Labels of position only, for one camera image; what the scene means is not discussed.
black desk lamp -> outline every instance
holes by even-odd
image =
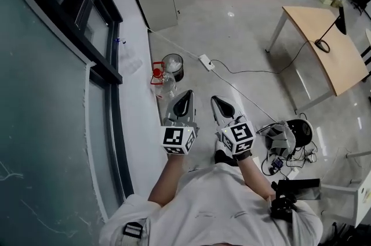
[[[347,29],[345,27],[345,17],[344,17],[344,8],[343,6],[339,7],[339,16],[334,21],[334,23],[329,27],[329,29],[321,36],[320,39],[315,40],[314,44],[322,51],[329,53],[330,52],[330,46],[327,44],[322,38],[327,34],[327,32],[333,27],[333,25],[336,25],[337,29],[341,31],[344,35],[347,34]]]

white power strip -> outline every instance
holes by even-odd
[[[208,71],[211,71],[215,68],[214,64],[210,61],[206,54],[201,55],[198,59]]]

clear plastic bottle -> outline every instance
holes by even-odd
[[[161,64],[160,68],[155,68],[156,64]],[[163,70],[163,62],[153,63],[153,72],[151,78],[152,90],[159,99],[171,100],[176,96],[176,82],[172,73]]]

window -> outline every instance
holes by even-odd
[[[93,156],[99,162],[103,198],[122,203],[133,193],[122,134],[118,85],[119,24],[112,0],[34,0],[53,24],[92,62],[89,118]]]

gray floor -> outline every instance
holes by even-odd
[[[179,10],[179,25],[160,33],[196,55],[206,53],[210,59],[223,61],[234,71],[279,70],[285,67],[304,41],[288,21],[272,52],[265,53],[264,49],[282,14],[281,7],[323,8],[318,0],[175,0],[175,3]],[[350,4],[346,3],[344,7],[348,34],[361,52],[368,46],[365,28],[371,28],[371,21],[366,15],[360,16]],[[239,103],[257,130],[272,122],[232,87],[212,72],[207,72],[200,62],[179,52],[155,34],[150,34],[150,42],[154,61],[160,61],[168,53],[183,55],[185,76],[178,83],[178,91],[192,89],[196,94],[196,119],[201,130],[188,156],[188,168],[212,164],[216,140],[216,123],[210,107],[212,95],[222,95]],[[281,75],[232,75],[218,63],[216,71],[277,120],[295,118],[293,103],[300,106],[327,90],[321,69],[309,49],[303,49],[294,64]],[[321,178],[326,184],[347,186],[351,179],[368,173],[370,157],[359,158],[356,162],[344,156],[349,151],[370,149],[370,90],[369,81],[360,82],[346,93],[331,97],[305,112],[313,125],[313,141],[319,152],[317,162],[306,163],[297,179]],[[253,155],[262,162],[266,154],[263,139],[258,136]],[[289,168],[284,167],[282,172],[288,173]],[[283,179],[283,176],[277,174],[269,179]],[[345,199],[309,203],[318,214],[331,206],[339,212],[349,204]],[[323,223],[326,232],[329,232],[332,221],[323,220]]]

